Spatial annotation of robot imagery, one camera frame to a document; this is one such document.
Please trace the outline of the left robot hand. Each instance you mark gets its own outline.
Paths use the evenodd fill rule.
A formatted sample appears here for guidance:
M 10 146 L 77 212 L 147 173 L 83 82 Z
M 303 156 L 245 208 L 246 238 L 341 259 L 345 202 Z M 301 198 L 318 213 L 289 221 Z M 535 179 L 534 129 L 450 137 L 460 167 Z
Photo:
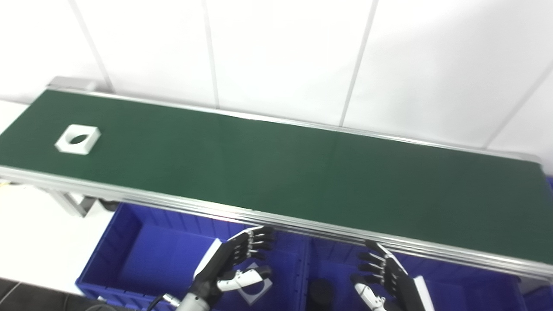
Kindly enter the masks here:
M 246 228 L 226 241 L 215 240 L 196 268 L 188 293 L 212 308 L 223 293 L 264 282 L 272 275 L 269 266 L 246 270 L 235 266 L 251 258 L 265 260 L 264 252 L 272 250 L 274 241 L 274 228 L 269 226 Z

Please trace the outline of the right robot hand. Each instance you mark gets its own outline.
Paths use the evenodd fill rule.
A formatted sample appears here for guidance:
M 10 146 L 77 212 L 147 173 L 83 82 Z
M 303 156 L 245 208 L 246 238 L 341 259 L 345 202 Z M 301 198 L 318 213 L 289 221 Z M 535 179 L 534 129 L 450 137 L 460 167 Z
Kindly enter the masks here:
M 365 240 L 363 263 L 350 280 L 361 300 L 371 311 L 434 311 L 434 303 L 423 276 L 411 277 L 397 257 L 379 242 Z

